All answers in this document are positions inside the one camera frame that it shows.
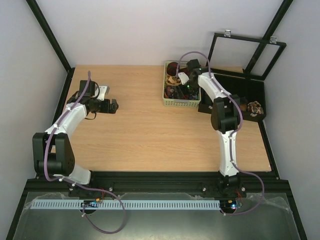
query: light wood tabletop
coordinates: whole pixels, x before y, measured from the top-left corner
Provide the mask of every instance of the light wood tabletop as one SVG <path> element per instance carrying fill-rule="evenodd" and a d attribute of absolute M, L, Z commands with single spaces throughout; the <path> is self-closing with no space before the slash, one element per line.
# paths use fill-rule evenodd
<path fill-rule="evenodd" d="M 110 86 L 116 114 L 83 120 L 71 137 L 76 163 L 94 171 L 218 171 L 220 147 L 210 114 L 197 108 L 164 106 L 163 66 L 78 65 L 68 92 L 91 79 Z M 256 122 L 244 121 L 236 137 L 238 166 L 270 171 Z"/>

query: open box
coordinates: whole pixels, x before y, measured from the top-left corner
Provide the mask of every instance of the open box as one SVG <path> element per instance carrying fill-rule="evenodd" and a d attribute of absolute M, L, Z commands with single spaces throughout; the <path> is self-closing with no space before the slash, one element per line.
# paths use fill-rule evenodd
<path fill-rule="evenodd" d="M 263 108 L 263 114 L 253 113 L 250 111 L 241 111 L 244 120 L 260 122 L 267 115 L 266 98 L 265 98 L 265 84 L 264 80 L 268 76 L 269 72 L 277 62 L 281 53 L 287 46 L 284 42 L 278 42 L 276 40 L 263 40 L 252 37 L 238 36 L 238 35 L 226 35 L 223 33 L 215 33 L 212 40 L 212 45 L 209 52 L 209 60 L 211 60 L 217 38 L 235 39 L 240 41 L 254 42 L 262 45 L 276 45 L 278 49 L 271 59 L 270 63 L 266 67 L 262 75 L 251 74 L 249 71 L 235 72 L 229 70 L 222 70 L 217 68 L 211 68 L 215 78 L 218 82 L 231 94 L 237 94 L 240 99 L 245 98 L 248 103 L 258 101 Z M 198 112 L 211 114 L 213 102 L 209 96 L 201 89 L 201 101 L 198 106 Z"/>

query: light green basket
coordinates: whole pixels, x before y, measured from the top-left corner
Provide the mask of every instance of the light green basket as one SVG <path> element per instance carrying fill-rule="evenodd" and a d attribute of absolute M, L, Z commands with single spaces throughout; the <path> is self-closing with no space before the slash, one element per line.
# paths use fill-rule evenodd
<path fill-rule="evenodd" d="M 191 108 L 196 108 L 198 107 L 200 101 L 201 101 L 201 91 L 199 88 L 199 93 L 198 93 L 198 98 L 199 100 L 186 100 L 186 99 L 171 99 L 171 98 L 165 98 L 165 87 L 167 86 L 166 84 L 166 79 L 167 79 L 167 66 L 169 63 L 172 62 L 177 62 L 177 61 L 166 61 L 164 63 L 164 74 L 163 74 L 163 88 L 162 88 L 162 99 L 163 99 L 163 104 L 165 106 L 179 106 L 179 107 L 191 107 Z M 186 67 L 187 62 L 186 61 L 181 61 L 180 62 L 180 67 Z"/>

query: purple hose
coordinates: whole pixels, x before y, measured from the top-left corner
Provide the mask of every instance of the purple hose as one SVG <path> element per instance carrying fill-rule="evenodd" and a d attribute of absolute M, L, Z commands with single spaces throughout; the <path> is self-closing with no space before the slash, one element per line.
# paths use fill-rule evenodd
<path fill-rule="evenodd" d="M 59 120 L 55 123 L 56 126 L 53 128 L 53 130 L 52 130 L 52 132 L 50 133 L 49 138 L 48 138 L 48 140 L 47 140 L 47 142 L 46 142 L 45 150 L 44 150 L 44 167 L 43 167 L 43 168 L 44 168 L 45 178 L 46 178 L 49 182 L 52 182 L 52 181 L 55 181 L 55 180 L 58 180 L 58 179 L 62 179 L 62 180 L 64 180 L 64 181 L 66 181 L 67 183 L 70 183 L 70 184 L 73 184 L 73 183 L 74 183 L 74 182 L 72 182 L 71 180 L 66 179 L 66 178 L 64 178 L 64 177 L 62 177 L 62 178 L 61 178 L 61 177 L 55 177 L 55 178 L 50 178 L 50 177 L 49 177 L 49 173 L 48 173 L 48 154 L 49 154 L 49 148 L 50 148 L 51 140 L 52 140 L 52 138 L 53 138 L 56 130 L 58 129 L 60 123 L 61 123 L 61 122 L 63 121 L 63 119 L 70 113 L 70 111 L 73 110 L 73 109 L 76 107 L 77 103 L 79 103 L 79 101 L 82 99 L 82 97 L 84 96 L 84 94 L 85 94 L 86 91 L 87 91 L 87 88 L 88 88 L 88 86 L 89 86 L 90 81 L 91 81 L 91 72 L 88 71 L 88 80 L 86 81 L 85 87 L 84 87 L 81 95 L 80 95 L 79 98 L 75 101 L 75 103 L 70 107 L 70 110 L 65 111 L 65 112 L 61 115 L 61 117 L 59 118 Z M 114 193 L 112 193 L 112 192 L 110 192 L 110 191 L 104 190 L 104 189 L 85 187 L 85 186 L 83 186 L 83 185 L 81 185 L 81 184 L 79 184 L 79 183 L 75 183 L 75 185 L 77 185 L 78 187 L 80 187 L 80 188 L 82 188 L 82 189 L 88 190 L 88 191 L 99 191 L 99 192 L 104 192 L 104 193 L 110 194 L 111 196 L 115 197 L 115 198 L 119 201 L 119 203 L 120 203 L 120 205 L 121 205 L 121 207 L 122 207 L 122 209 L 123 209 L 123 214 L 124 214 L 124 216 L 123 216 L 123 221 L 122 221 L 121 226 L 120 226 L 117 230 L 115 230 L 115 231 L 104 231 L 104 230 L 101 230 L 100 228 L 98 228 L 97 226 L 95 226 L 95 225 L 93 224 L 93 222 L 87 217 L 87 215 L 85 214 L 86 206 L 84 206 L 83 209 L 82 209 L 82 212 L 83 212 L 83 214 L 84 214 L 83 216 L 89 221 L 89 223 L 93 226 L 94 229 L 96 229 L 97 231 L 99 231 L 100 233 L 103 233 L 103 234 L 116 234 L 116 233 L 120 232 L 120 231 L 125 227 L 126 222 L 127 222 L 127 212 L 126 212 L 126 209 L 125 209 L 125 206 L 124 206 L 123 202 L 120 200 L 120 198 L 119 198 L 117 195 L 115 195 Z"/>
<path fill-rule="evenodd" d="M 237 212 L 237 213 L 225 213 L 225 212 L 221 209 L 221 212 L 222 212 L 224 215 L 229 215 L 229 216 L 247 214 L 247 213 L 253 211 L 254 209 L 256 209 L 256 208 L 261 204 L 261 202 L 264 200 L 264 196 L 265 196 L 265 184 L 264 184 L 264 182 L 262 181 L 262 179 L 261 179 L 257 174 L 255 174 L 255 173 L 253 173 L 253 172 L 243 171 L 243 170 L 241 170 L 240 168 L 238 168 L 237 165 L 235 164 L 235 160 L 233 159 L 233 155 L 232 155 L 232 139 L 231 139 L 231 137 L 232 137 L 233 134 L 235 134 L 236 132 L 238 132 L 238 131 L 242 128 L 242 126 L 243 126 L 244 119 L 243 119 L 243 116 L 242 116 L 242 113 L 241 113 L 241 109 L 240 109 L 240 107 L 238 106 L 238 104 L 236 103 L 236 101 L 235 101 L 231 96 L 229 96 L 228 94 L 226 94 L 225 91 L 223 91 L 223 90 L 219 87 L 219 84 L 216 83 L 216 79 L 215 79 L 214 77 L 212 77 L 212 75 L 211 75 L 211 69 L 210 69 L 210 66 L 211 66 L 211 65 L 210 65 L 210 61 L 209 61 L 208 57 L 207 57 L 206 55 L 204 55 L 202 52 L 199 52 L 199 51 L 190 51 L 190 52 L 187 52 L 187 53 L 183 54 L 183 55 L 180 57 L 179 62 L 178 62 L 178 65 L 177 65 L 177 67 L 176 67 L 175 76 L 178 77 L 179 66 L 180 66 L 181 59 L 182 59 L 184 56 L 188 55 L 188 54 L 200 54 L 200 55 L 202 55 L 202 56 L 206 59 L 206 62 L 208 63 L 208 73 L 209 73 L 209 77 L 210 77 L 212 83 L 216 86 L 216 88 L 217 88 L 223 95 L 225 95 L 225 96 L 233 103 L 233 105 L 235 105 L 236 110 L 237 110 L 238 113 L 239 113 L 240 124 L 239 124 L 239 126 L 238 126 L 237 129 L 235 129 L 234 131 L 232 131 L 232 132 L 230 133 L 230 136 L 229 136 L 229 141 L 230 141 L 230 142 L 229 142 L 229 143 L 230 143 L 230 144 L 229 144 L 229 145 L 230 145 L 229 151 L 230 151 L 231 163 L 232 163 L 232 165 L 233 165 L 239 172 L 241 172 L 241 173 L 243 173 L 243 174 L 255 176 L 255 177 L 260 181 L 260 183 L 261 183 L 262 194 L 261 194 L 261 198 L 260 198 L 259 202 L 258 202 L 254 207 L 250 208 L 249 210 L 242 211 L 242 212 Z"/>

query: purple cable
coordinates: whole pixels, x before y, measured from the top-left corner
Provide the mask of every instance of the purple cable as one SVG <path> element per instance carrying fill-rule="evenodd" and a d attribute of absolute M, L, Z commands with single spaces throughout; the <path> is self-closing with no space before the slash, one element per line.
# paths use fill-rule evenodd
<path fill-rule="evenodd" d="M 49 173 L 48 173 L 48 155 L 49 155 L 49 148 L 50 148 L 51 140 L 52 140 L 52 138 L 53 138 L 56 130 L 58 129 L 60 123 L 61 123 L 61 122 L 63 121 L 63 119 L 70 113 L 70 111 L 73 110 L 73 109 L 76 107 L 77 103 L 79 103 L 79 101 L 82 99 L 82 97 L 84 96 L 84 94 L 85 94 L 86 91 L 87 91 L 87 88 L 88 88 L 88 86 L 89 86 L 90 81 L 91 81 L 91 72 L 88 71 L 88 80 L 86 81 L 85 87 L 84 87 L 81 95 L 80 95 L 79 98 L 75 101 L 75 103 L 70 107 L 70 110 L 65 111 L 65 112 L 61 115 L 61 117 L 59 118 L 59 120 L 55 123 L 55 124 L 56 124 L 56 127 L 53 128 L 53 130 L 52 130 L 52 132 L 50 133 L 49 138 L 48 138 L 48 140 L 47 140 L 47 142 L 46 142 L 46 146 L 45 146 L 45 150 L 44 150 L 44 163 L 43 163 L 43 164 L 44 164 L 44 167 L 43 167 L 43 168 L 44 168 L 45 178 L 46 178 L 49 182 L 52 182 L 52 181 L 55 181 L 55 180 L 58 180 L 58 179 L 62 179 L 62 180 L 64 180 L 64 181 L 66 181 L 67 183 L 70 183 L 70 184 L 73 184 L 73 183 L 74 183 L 74 182 L 72 182 L 72 181 L 69 180 L 69 179 L 65 179 L 64 177 L 62 177 L 62 178 L 61 178 L 61 177 L 55 177 L 55 178 L 50 178 L 50 177 L 49 177 Z M 100 228 L 98 228 L 96 225 L 94 225 L 93 222 L 87 217 L 87 215 L 86 215 L 86 213 L 85 213 L 85 209 L 86 209 L 86 205 L 85 205 L 85 206 L 83 207 L 83 209 L 82 209 L 82 213 L 84 214 L 83 216 L 89 221 L 89 223 L 92 225 L 92 227 L 93 227 L 94 229 L 96 229 L 97 231 L 99 231 L 100 233 L 103 233 L 103 234 L 116 234 L 116 233 L 120 232 L 120 231 L 125 227 L 125 224 L 126 224 L 126 222 L 127 222 L 127 212 L 126 212 L 126 209 L 125 209 L 125 206 L 124 206 L 123 202 L 120 200 L 120 198 L 119 198 L 117 195 L 115 195 L 114 193 L 112 193 L 112 192 L 110 192 L 110 191 L 104 190 L 104 189 L 85 187 L 85 186 L 83 186 L 83 185 L 81 185 L 81 184 L 79 184 L 79 183 L 75 183 L 75 185 L 77 185 L 78 187 L 80 187 L 80 188 L 82 188 L 82 189 L 84 189 L 84 190 L 88 190 L 88 191 L 99 191 L 99 192 L 104 192 L 104 193 L 110 194 L 111 196 L 115 197 L 115 198 L 119 201 L 119 203 L 120 203 L 120 205 L 121 205 L 121 207 L 122 207 L 122 209 L 123 209 L 123 214 L 124 214 L 124 216 L 123 216 L 123 221 L 122 221 L 121 226 L 120 226 L 117 230 L 115 230 L 115 231 L 104 231 L 104 230 L 101 230 Z"/>
<path fill-rule="evenodd" d="M 179 59 L 179 62 L 178 62 L 178 65 L 176 66 L 176 73 L 175 73 L 175 76 L 178 77 L 178 73 L 179 73 L 179 66 L 180 66 L 180 62 L 181 62 L 181 59 L 188 55 L 188 54 L 200 54 L 201 56 L 203 56 L 205 59 L 206 59 L 206 62 L 208 63 L 208 73 L 209 73 L 209 77 L 212 81 L 212 83 L 216 86 L 216 88 L 223 94 L 225 95 L 232 103 L 233 105 L 235 105 L 235 108 L 236 110 L 238 111 L 239 113 L 239 116 L 240 116 L 240 124 L 238 126 L 237 129 L 235 129 L 234 131 L 232 131 L 230 133 L 230 136 L 229 136 L 229 145 L 230 145 L 230 148 L 229 148 L 229 151 L 230 151 L 230 158 L 231 158 L 231 163 L 232 165 L 235 167 L 235 169 L 237 169 L 240 173 L 243 173 L 243 174 L 247 174 L 247 175 L 251 175 L 251 176 L 254 176 L 256 177 L 260 183 L 261 183 L 261 187 L 262 187 L 262 194 L 261 194 L 261 198 L 259 200 L 259 202 L 252 208 L 250 208 L 249 210 L 246 210 L 246 211 L 242 211 L 242 212 L 236 212 L 236 213 L 225 213 L 222 209 L 221 209 L 221 212 L 224 214 L 224 215 L 229 215 L 229 216 L 234 216 L 234 215 L 242 215 L 242 214 L 247 214 L 251 211 L 253 211 L 254 209 L 256 209 L 260 204 L 261 202 L 264 200 L 264 196 L 265 196 L 265 184 L 264 182 L 262 181 L 261 177 L 259 177 L 257 174 L 253 173 L 253 172 L 248 172 L 248 171 L 243 171 L 241 170 L 240 168 L 237 167 L 237 165 L 235 164 L 235 160 L 233 158 L 233 155 L 232 155 L 232 135 L 235 134 L 236 132 L 238 132 L 242 126 L 243 126 L 243 122 L 244 122 L 244 119 L 243 119 L 243 116 L 242 116 L 242 113 L 241 113 L 241 109 L 240 107 L 238 106 L 238 104 L 236 103 L 236 101 L 231 97 L 229 96 L 228 94 L 225 93 L 225 91 L 223 91 L 220 87 L 219 87 L 219 84 L 216 83 L 216 79 L 214 77 L 212 77 L 211 75 L 211 69 L 210 69 L 210 61 L 208 59 L 208 57 L 206 55 L 204 55 L 202 52 L 199 52 L 199 51 L 190 51 L 190 52 L 187 52 L 185 54 L 183 54 L 180 59 Z"/>

